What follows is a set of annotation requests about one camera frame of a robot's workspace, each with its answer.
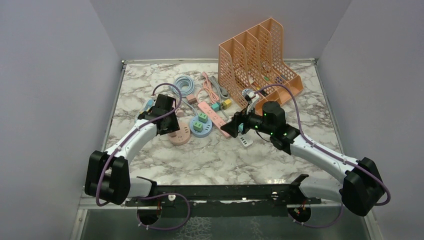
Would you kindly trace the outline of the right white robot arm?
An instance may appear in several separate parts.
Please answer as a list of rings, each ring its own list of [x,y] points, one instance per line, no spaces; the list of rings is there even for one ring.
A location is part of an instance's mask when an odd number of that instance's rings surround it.
[[[336,195],[352,213],[366,216],[373,207],[379,205],[386,187],[375,162],[367,157],[358,160],[342,156],[309,139],[299,128],[286,122],[286,113],[275,101],[263,105],[262,115],[253,110],[236,112],[232,119],[221,126],[221,130],[235,138],[239,134],[255,130],[270,136],[273,146],[289,155],[300,157],[337,179],[342,188]]]

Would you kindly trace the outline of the dark green plug adapter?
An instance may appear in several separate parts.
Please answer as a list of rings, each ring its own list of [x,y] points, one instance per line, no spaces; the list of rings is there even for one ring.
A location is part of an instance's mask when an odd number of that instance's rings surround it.
[[[198,115],[197,115],[197,119],[198,119],[198,121],[199,122],[201,122],[201,123],[207,123],[208,122],[208,120],[209,120],[209,117],[205,114],[205,113],[199,113]]]

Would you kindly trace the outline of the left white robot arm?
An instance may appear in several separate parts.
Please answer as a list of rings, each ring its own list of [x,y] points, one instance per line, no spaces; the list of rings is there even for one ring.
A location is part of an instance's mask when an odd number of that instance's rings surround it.
[[[88,160],[84,192],[106,204],[122,204],[128,198],[138,197],[144,205],[157,200],[157,183],[145,177],[131,177],[130,163],[140,150],[157,135],[166,135],[180,129],[176,99],[159,94],[154,105],[141,113],[134,126],[112,147],[95,150]]]

